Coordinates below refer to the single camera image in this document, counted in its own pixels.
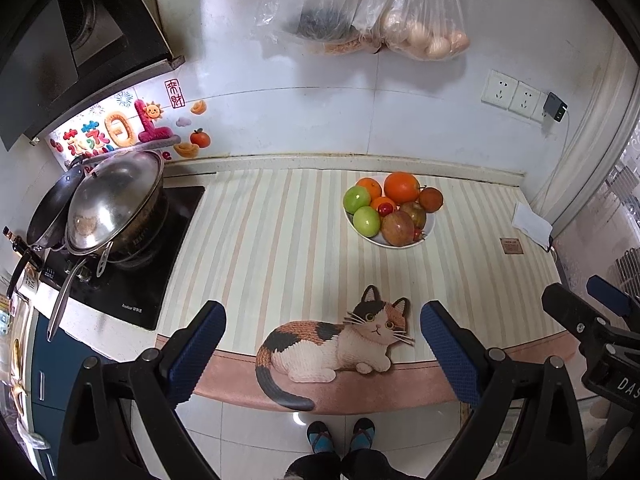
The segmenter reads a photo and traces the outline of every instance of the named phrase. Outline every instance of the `green apple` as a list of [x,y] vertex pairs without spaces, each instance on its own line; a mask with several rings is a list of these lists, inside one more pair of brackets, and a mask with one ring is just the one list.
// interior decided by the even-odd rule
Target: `green apple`
[[366,187],[353,186],[344,194],[342,205],[349,214],[354,214],[358,209],[371,203],[371,195]]
[[361,207],[353,215],[353,226],[362,236],[371,238],[380,231],[380,215],[368,205]]

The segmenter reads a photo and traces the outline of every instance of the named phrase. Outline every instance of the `cat illustration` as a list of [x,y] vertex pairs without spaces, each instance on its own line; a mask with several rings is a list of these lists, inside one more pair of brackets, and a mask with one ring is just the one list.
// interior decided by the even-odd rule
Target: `cat illustration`
[[369,285],[344,324],[291,321],[277,327],[255,357],[258,384],[281,406],[297,412],[312,410],[315,404],[311,399],[285,392],[274,382],[269,364],[297,383],[330,383],[336,370],[386,372],[391,367],[386,356],[389,345],[414,343],[406,334],[404,313],[408,307],[407,298],[388,303],[380,299],[374,285]]

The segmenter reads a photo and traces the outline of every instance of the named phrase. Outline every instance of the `pot lid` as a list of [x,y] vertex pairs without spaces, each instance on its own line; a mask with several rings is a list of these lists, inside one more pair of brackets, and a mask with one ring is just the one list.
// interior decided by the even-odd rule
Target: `pot lid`
[[117,153],[98,164],[69,205],[69,252],[92,253],[119,234],[158,186],[163,167],[155,152]]

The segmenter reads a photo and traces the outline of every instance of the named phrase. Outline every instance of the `striped countertop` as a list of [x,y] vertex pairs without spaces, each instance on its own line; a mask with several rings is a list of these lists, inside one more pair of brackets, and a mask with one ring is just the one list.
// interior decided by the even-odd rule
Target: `striped countertop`
[[[434,360],[419,334],[424,303],[440,300],[485,347],[517,346],[562,331],[542,311],[544,288],[559,282],[550,254],[511,227],[517,187],[418,176],[444,206],[414,248],[389,250],[347,224],[342,195],[362,176],[337,170],[244,170],[168,179],[206,187],[180,250],[158,325],[185,327],[207,300],[222,303],[227,327],[218,349],[255,355],[290,320],[341,322],[370,283],[387,301],[409,298],[415,347],[394,345],[396,364]],[[524,254],[506,255],[501,237]]]

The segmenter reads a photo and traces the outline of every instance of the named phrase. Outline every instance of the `stove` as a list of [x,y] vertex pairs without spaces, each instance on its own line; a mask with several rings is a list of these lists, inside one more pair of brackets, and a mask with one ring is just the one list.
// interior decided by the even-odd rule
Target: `stove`
[[[166,220],[135,265],[109,263],[96,278],[98,258],[91,258],[85,265],[84,280],[76,278],[71,286],[74,300],[142,328],[156,328],[171,272],[204,187],[169,187],[163,193],[169,205]],[[40,281],[60,290],[68,269],[78,259],[65,250],[49,251]]]

